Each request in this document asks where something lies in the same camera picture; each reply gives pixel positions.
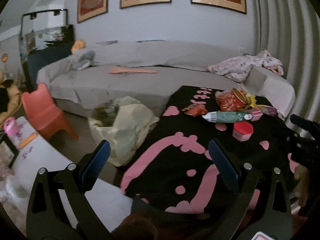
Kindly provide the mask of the black pink patterned tablecloth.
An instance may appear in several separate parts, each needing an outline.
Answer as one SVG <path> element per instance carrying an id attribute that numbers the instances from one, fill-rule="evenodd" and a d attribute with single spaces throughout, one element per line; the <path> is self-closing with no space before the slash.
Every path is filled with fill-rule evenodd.
<path id="1" fill-rule="evenodd" d="M 117 170 L 114 183 L 125 195 L 172 213 L 211 213 L 230 203 L 231 193 L 209 155 L 208 145 L 214 139 L 235 163 L 261 158 L 258 168 L 262 176 L 268 160 L 279 161 L 288 189 L 296 186 L 290 151 L 285 148 L 287 127 L 281 118 L 262 115 L 252 122 L 249 139 L 239 141 L 233 137 L 237 124 L 208 122 L 187 112 L 194 103 L 210 112 L 219 109 L 212 88 L 182 86 L 172 94 L 136 155 Z"/>

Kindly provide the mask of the yellow beanbag lounger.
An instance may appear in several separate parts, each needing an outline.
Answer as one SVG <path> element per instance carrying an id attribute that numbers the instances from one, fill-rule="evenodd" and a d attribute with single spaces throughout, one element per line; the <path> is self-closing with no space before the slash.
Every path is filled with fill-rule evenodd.
<path id="1" fill-rule="evenodd" d="M 0 126 L 12 117 L 22 105 L 22 92 L 12 79 L 5 79 L 4 70 L 1 69 L 1 114 Z"/>

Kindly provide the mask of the red snack packet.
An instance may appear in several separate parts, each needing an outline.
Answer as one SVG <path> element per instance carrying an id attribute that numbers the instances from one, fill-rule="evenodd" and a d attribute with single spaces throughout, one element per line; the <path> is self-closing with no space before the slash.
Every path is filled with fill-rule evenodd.
<path id="1" fill-rule="evenodd" d="M 182 109 L 182 111 L 185 114 L 191 115 L 191 116 L 200 116 L 200 115 L 205 115 L 208 113 L 208 111 L 206 110 L 204 105 L 199 104 L 199 103 L 193 103 L 193 104 L 185 107 L 184 109 Z"/>

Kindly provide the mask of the dark fish tank cabinet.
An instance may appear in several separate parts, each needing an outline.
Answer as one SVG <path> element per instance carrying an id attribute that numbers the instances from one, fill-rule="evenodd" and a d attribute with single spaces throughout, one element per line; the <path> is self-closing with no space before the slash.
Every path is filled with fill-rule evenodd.
<path id="1" fill-rule="evenodd" d="M 71 55 L 73 44 L 74 42 L 62 43 L 42 50 L 33 50 L 27 56 L 27 60 L 22 64 L 22 67 L 28 92 L 32 92 L 36 88 L 38 71 L 46 65 Z"/>

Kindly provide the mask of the white low table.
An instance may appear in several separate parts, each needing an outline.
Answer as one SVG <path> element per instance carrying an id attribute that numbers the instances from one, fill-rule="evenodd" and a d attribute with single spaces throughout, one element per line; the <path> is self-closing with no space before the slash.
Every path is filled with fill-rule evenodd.
<path id="1" fill-rule="evenodd" d="M 7 189 L 27 217 L 27 236 L 74 239 L 90 232 L 109 234 L 120 226 L 131 213 L 132 199 L 99 177 L 94 185 L 83 185 L 79 163 L 71 163 L 39 134 L 19 149 L 36 131 L 24 117 L 17 123 L 18 136 L 3 135 L 19 151 Z"/>

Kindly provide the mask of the long pink shoehorn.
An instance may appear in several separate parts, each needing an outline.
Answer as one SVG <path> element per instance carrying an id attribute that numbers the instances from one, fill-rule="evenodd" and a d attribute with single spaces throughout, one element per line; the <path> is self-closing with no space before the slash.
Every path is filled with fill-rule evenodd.
<path id="1" fill-rule="evenodd" d="M 114 67 L 110 69 L 110 74 L 124 74 L 124 73 L 142 73 L 142 74 L 156 74 L 156 70 L 137 69 L 137 68 L 122 68 Z"/>

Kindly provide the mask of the grey covered sofa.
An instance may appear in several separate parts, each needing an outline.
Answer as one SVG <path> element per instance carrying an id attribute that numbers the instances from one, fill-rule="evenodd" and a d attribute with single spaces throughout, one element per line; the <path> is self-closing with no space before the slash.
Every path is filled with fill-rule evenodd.
<path id="1" fill-rule="evenodd" d="M 182 86 L 229 90 L 239 84 L 206 71 L 239 52 L 205 43 L 143 41 L 97 44 L 93 66 L 74 70 L 70 57 L 41 68 L 44 83 L 59 108 L 88 117 L 102 103 L 130 96 L 161 115 L 170 96 Z M 156 74 L 110 74 L 114 67 L 156 70 Z"/>

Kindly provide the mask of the grey shark plush toy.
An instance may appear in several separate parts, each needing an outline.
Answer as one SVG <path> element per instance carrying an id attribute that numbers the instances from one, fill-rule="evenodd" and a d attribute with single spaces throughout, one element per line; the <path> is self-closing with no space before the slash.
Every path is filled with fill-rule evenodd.
<path id="1" fill-rule="evenodd" d="M 78 50 L 70 57 L 74 70 L 84 70 L 94 62 L 95 52 L 92 50 Z"/>

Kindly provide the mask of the pink toy bucket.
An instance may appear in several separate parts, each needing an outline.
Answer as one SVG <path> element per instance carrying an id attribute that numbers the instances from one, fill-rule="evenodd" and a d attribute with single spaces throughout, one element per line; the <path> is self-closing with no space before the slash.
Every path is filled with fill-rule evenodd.
<path id="1" fill-rule="evenodd" d="M 14 117 L 10 117 L 4 122 L 3 129 L 6 135 L 10 137 L 16 137 L 20 132 L 20 127 Z"/>

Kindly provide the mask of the red plastic kids chair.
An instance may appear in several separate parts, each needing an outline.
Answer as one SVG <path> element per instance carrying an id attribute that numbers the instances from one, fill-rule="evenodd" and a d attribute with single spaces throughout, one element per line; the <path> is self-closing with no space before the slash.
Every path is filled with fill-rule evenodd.
<path id="1" fill-rule="evenodd" d="M 66 131 L 69 136 L 79 140 L 79 136 L 67 121 L 64 113 L 54 103 L 47 86 L 37 85 L 37 90 L 22 95 L 22 105 L 30 124 L 47 141 L 59 130 Z"/>

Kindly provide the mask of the green white snack wrapper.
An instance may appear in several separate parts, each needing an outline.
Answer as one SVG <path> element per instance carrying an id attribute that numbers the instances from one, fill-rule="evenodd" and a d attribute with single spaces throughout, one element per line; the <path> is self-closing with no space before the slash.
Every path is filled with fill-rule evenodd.
<path id="1" fill-rule="evenodd" d="M 210 112 L 202 117 L 208 122 L 235 123 L 251 120 L 253 115 L 247 112 Z"/>

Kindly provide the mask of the small pink wrapper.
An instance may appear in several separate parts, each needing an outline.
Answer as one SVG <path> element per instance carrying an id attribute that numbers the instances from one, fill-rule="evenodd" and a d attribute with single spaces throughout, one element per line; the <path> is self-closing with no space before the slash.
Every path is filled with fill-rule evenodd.
<path id="1" fill-rule="evenodd" d="M 258 107 L 254 107 L 248 112 L 252 116 L 251 121 L 258 121 L 263 115 L 262 111 Z"/>

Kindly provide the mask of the black framed tablet box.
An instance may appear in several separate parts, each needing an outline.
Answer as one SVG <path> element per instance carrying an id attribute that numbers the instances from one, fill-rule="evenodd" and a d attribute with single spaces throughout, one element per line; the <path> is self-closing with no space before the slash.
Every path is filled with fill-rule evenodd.
<path id="1" fill-rule="evenodd" d="M 11 168 L 19 154 L 18 149 L 10 140 L 1 141 L 1 164 Z"/>

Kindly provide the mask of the yellow trash bag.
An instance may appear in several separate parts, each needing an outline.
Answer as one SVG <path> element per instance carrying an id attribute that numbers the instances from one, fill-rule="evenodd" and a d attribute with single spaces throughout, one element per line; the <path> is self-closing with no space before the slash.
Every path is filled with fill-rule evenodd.
<path id="1" fill-rule="evenodd" d="M 129 163 L 158 121 L 152 110 L 130 96 L 103 103 L 88 117 L 95 142 L 110 143 L 108 162 L 115 167 Z"/>

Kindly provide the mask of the pink floral blanket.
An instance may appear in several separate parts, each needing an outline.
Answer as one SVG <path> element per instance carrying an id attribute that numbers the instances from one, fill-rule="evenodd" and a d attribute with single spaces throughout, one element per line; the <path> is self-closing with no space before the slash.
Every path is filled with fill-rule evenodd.
<path id="1" fill-rule="evenodd" d="M 206 71 L 243 83 L 253 67 L 263 67 L 279 76 L 284 75 L 283 63 L 267 50 L 259 54 L 232 57 L 218 64 L 208 66 Z"/>

